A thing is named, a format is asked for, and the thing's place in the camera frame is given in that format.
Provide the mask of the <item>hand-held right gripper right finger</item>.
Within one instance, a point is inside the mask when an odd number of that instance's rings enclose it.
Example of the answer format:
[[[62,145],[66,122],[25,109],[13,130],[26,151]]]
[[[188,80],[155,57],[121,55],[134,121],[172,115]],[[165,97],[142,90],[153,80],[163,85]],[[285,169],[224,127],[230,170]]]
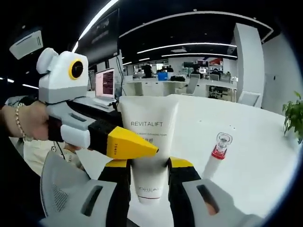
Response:
[[[202,179],[194,165],[168,159],[170,209],[175,227],[236,227],[237,209],[226,191]]]

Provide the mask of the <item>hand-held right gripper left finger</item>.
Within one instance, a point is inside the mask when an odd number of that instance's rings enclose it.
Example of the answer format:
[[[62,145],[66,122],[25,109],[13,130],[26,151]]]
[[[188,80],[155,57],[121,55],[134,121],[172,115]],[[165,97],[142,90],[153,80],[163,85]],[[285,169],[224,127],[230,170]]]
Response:
[[[113,159],[80,188],[81,227],[125,227],[131,200],[130,161]]]

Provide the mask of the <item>person's left hand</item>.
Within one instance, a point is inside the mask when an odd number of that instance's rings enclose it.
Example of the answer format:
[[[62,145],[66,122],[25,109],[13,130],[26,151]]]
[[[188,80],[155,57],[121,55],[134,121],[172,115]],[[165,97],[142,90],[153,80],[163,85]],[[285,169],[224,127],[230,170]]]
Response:
[[[29,106],[19,106],[16,118],[17,126],[24,138],[48,140],[49,115],[45,104],[35,101]]]

